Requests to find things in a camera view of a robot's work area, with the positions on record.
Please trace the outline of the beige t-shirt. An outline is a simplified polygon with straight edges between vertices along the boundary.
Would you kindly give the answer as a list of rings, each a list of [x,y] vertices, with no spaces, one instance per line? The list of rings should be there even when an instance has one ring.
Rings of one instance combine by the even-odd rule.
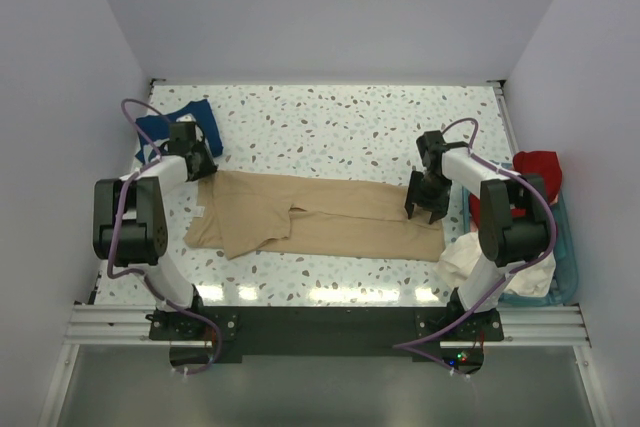
[[[435,262],[443,226],[404,209],[407,190],[379,182],[219,171],[198,184],[191,248],[233,259],[257,250]]]

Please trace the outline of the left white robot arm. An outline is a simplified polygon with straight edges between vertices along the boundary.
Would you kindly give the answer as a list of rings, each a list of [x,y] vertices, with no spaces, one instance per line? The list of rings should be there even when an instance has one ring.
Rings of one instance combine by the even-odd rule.
[[[154,297],[151,322],[180,340],[221,340],[203,311],[197,288],[168,254],[163,195],[216,172],[198,124],[186,117],[168,125],[169,139],[149,163],[127,176],[94,186],[92,244],[107,262],[107,277],[137,277]]]

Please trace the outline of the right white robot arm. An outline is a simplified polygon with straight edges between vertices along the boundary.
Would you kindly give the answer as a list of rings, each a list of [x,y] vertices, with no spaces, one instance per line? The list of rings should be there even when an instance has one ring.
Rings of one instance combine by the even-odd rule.
[[[448,142],[434,130],[416,139],[423,169],[411,173],[404,208],[412,217],[417,207],[430,213],[428,222],[443,219],[454,182],[480,201],[477,227],[481,256],[470,276],[452,292],[445,326],[423,339],[401,345],[408,349],[450,334],[469,339],[481,327],[479,314],[496,308],[515,275],[553,252],[557,227],[549,207],[544,179],[493,164],[468,142]]]

